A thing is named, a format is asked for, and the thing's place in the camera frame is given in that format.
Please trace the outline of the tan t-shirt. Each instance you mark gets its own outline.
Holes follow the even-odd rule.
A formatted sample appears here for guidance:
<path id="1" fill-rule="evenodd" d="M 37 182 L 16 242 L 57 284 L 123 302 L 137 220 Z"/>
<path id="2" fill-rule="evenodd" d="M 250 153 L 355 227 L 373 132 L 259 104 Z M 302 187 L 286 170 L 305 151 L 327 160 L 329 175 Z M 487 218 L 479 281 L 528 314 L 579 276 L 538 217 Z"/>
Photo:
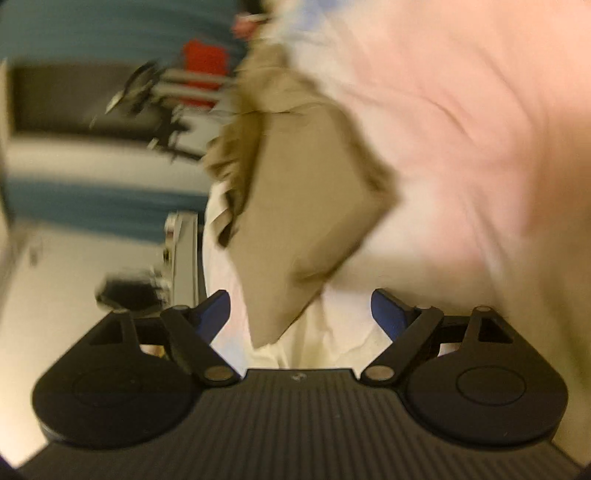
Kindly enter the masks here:
<path id="1" fill-rule="evenodd" d="M 254 347 L 273 344 L 390 210 L 390 173 L 338 103 L 257 41 L 236 71 L 235 117 L 204 166 L 212 227 L 242 284 Z"/>

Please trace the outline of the white vanity desk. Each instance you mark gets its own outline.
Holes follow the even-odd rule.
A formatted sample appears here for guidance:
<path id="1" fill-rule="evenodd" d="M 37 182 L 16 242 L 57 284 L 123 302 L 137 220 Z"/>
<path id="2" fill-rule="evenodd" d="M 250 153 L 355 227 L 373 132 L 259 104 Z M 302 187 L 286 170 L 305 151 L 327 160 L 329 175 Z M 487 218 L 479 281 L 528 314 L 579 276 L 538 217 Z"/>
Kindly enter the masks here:
<path id="1" fill-rule="evenodd" d="M 171 305 L 196 307 L 200 302 L 200 227 L 198 214 L 173 212 L 164 223 L 162 277 Z"/>

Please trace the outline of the blue curtain left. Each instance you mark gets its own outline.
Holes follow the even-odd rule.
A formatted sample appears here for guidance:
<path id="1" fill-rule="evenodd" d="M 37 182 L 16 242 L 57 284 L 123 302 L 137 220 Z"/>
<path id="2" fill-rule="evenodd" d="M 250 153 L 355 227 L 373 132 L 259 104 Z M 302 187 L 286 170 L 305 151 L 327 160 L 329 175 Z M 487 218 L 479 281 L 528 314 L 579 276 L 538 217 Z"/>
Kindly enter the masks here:
<path id="1" fill-rule="evenodd" d="M 24 178 L 5 181 L 3 199 L 14 220 L 161 243 L 168 215 L 202 213 L 208 196 Z"/>

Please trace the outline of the blue curtain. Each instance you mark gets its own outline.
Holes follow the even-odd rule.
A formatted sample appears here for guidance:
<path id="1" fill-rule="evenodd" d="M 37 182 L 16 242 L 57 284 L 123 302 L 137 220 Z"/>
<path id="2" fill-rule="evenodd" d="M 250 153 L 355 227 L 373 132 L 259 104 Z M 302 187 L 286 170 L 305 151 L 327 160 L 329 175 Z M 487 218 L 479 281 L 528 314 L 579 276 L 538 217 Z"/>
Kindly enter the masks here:
<path id="1" fill-rule="evenodd" d="M 168 215 L 202 213 L 208 196 L 24 178 L 5 181 L 3 199 L 14 220 L 161 243 Z"/>
<path id="2" fill-rule="evenodd" d="M 231 61 L 233 1 L 3 1 L 1 56 L 19 60 L 173 60 L 190 40 L 221 47 Z"/>

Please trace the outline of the pastel bed duvet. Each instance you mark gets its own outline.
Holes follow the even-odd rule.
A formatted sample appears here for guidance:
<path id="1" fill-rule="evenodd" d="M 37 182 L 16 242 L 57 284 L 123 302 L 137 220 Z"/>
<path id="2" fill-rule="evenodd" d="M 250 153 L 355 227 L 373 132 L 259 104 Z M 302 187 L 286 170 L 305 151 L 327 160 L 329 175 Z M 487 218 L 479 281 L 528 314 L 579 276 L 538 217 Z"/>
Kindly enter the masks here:
<path id="1" fill-rule="evenodd" d="M 590 5 L 277 1 L 260 35 L 349 109 L 397 205 L 276 343 L 253 348 L 242 287 L 215 348 L 238 370 L 363 369 L 387 346 L 376 288 L 451 312 L 489 305 L 563 376 L 557 443 L 590 458 Z"/>

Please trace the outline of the garment steamer stand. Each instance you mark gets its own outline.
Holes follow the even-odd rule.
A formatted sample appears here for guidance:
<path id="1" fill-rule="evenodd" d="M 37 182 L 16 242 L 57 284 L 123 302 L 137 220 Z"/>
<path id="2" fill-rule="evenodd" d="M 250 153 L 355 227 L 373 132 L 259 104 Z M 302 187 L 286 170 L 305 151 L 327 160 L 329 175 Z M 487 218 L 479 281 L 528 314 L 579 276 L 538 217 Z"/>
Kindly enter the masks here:
<path id="1" fill-rule="evenodd" d="M 149 61 L 129 75 L 122 89 L 107 103 L 105 113 L 118 111 L 135 118 L 145 110 L 155 111 L 157 126 L 147 148 L 165 153 L 172 160 L 182 158 L 197 163 L 203 157 L 201 153 L 177 146 L 179 136 L 191 130 L 182 118 L 183 112 L 194 101 L 217 105 L 233 83 L 235 79 L 229 76 L 164 68 Z"/>

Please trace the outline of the red cloth on stand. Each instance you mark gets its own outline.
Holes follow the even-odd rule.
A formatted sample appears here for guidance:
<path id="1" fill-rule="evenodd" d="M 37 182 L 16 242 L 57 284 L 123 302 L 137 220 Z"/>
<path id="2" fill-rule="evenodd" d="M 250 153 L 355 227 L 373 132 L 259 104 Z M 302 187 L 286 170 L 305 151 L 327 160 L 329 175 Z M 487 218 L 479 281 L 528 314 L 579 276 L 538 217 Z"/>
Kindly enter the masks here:
<path id="1" fill-rule="evenodd" d="M 183 69 L 192 73 L 226 76 L 229 72 L 228 51 L 222 47 L 192 39 L 182 48 Z M 221 84 L 207 82 L 189 82 L 186 86 L 217 92 Z M 211 109 L 216 101 L 182 98 L 186 105 Z"/>

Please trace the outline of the blue curtain right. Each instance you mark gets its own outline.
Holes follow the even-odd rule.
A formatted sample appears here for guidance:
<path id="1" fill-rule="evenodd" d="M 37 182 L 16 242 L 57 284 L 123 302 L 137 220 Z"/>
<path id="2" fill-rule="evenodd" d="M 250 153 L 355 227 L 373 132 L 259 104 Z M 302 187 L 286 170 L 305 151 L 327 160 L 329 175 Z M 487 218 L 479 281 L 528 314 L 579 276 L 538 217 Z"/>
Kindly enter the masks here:
<path id="1" fill-rule="evenodd" d="M 221 47 L 231 61 L 233 1 L 3 1 L 1 56 L 19 60 L 173 60 L 190 40 Z"/>

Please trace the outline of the wavy black frame mirror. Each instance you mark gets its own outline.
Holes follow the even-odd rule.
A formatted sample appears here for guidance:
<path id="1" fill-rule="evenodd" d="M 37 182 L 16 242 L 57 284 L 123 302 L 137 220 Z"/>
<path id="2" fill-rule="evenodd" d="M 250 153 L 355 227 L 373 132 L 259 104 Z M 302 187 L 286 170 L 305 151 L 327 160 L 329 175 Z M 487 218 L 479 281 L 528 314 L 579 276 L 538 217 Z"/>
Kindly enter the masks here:
<path id="1" fill-rule="evenodd" d="M 152 271 L 120 272 L 106 275 L 95 289 L 94 298 L 106 309 L 142 316 L 160 311 L 168 291 Z"/>

